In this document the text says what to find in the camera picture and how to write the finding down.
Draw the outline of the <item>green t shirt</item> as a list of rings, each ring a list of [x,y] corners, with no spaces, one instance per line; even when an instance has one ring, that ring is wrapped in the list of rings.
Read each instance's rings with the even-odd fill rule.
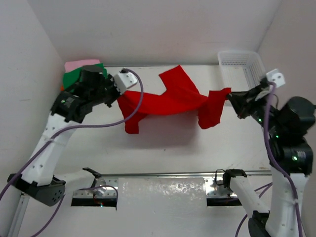
[[[69,73],[64,73],[63,75],[63,79],[62,79],[62,85],[64,86],[64,90],[68,89],[70,86],[72,86],[73,84],[75,84],[78,80],[80,80],[80,74],[82,72],[83,69],[85,69],[86,67],[92,67],[92,68],[96,68],[96,69],[100,69],[101,72],[104,75],[107,75],[107,70],[104,68],[103,63],[99,63],[96,65],[86,65],[86,66],[82,66],[78,69],[75,69]]]

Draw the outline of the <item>pink t shirt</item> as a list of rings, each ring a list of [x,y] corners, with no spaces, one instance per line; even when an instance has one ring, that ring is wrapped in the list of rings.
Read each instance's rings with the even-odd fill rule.
[[[65,67],[65,72],[69,73],[75,69],[82,67],[82,66],[96,65],[99,63],[100,63],[100,60],[98,60],[98,59],[85,59],[85,60],[66,62],[64,67]]]

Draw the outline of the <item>red t shirt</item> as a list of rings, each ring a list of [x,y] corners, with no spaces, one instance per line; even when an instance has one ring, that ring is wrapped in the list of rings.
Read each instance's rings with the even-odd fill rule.
[[[197,111],[201,129],[208,129],[220,123],[226,96],[231,89],[209,91],[208,96],[200,94],[195,84],[181,66],[159,75],[166,91],[161,94],[144,93],[142,104],[136,114],[125,122],[125,132],[139,133],[139,122],[148,115],[169,116]]]

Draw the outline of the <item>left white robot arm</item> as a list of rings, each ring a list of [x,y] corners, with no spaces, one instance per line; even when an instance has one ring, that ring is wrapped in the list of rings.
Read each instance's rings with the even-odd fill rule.
[[[84,128],[84,118],[93,107],[108,107],[138,80],[123,69],[114,76],[101,65],[85,65],[64,75],[64,89],[54,101],[44,132],[27,163],[10,174],[8,185],[47,206],[77,190],[95,189],[101,174],[91,168],[55,175],[54,171],[73,133]]]

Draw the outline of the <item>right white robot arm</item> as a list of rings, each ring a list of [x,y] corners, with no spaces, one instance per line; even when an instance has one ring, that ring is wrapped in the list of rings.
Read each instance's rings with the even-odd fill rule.
[[[315,105],[291,97],[277,109],[272,100],[278,83],[264,78],[249,91],[231,92],[227,98],[240,119],[254,118],[263,128],[272,174],[271,206],[251,188],[246,173],[228,169],[223,186],[236,193],[248,218],[252,237],[301,237],[301,207],[305,185],[313,169],[313,151],[305,139],[315,124]]]

